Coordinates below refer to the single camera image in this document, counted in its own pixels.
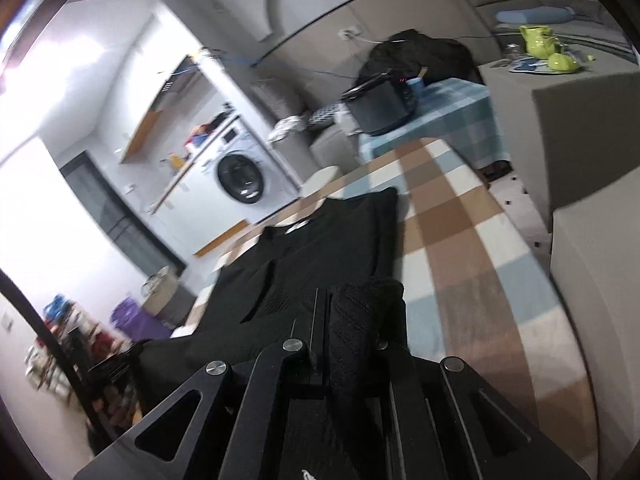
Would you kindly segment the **white cloth on sofa arm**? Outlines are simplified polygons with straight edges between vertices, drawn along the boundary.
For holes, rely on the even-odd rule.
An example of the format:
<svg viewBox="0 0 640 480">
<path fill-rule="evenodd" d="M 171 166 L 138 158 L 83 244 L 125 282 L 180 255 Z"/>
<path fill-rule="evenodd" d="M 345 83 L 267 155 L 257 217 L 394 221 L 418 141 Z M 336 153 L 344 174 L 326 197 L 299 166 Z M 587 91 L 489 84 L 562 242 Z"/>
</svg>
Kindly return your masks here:
<svg viewBox="0 0 640 480">
<path fill-rule="evenodd" d="M 306 119 L 303 116 L 288 116 L 280 119 L 273 127 L 268 136 L 269 143 L 276 143 L 292 133 L 304 132 L 306 129 Z"/>
</svg>

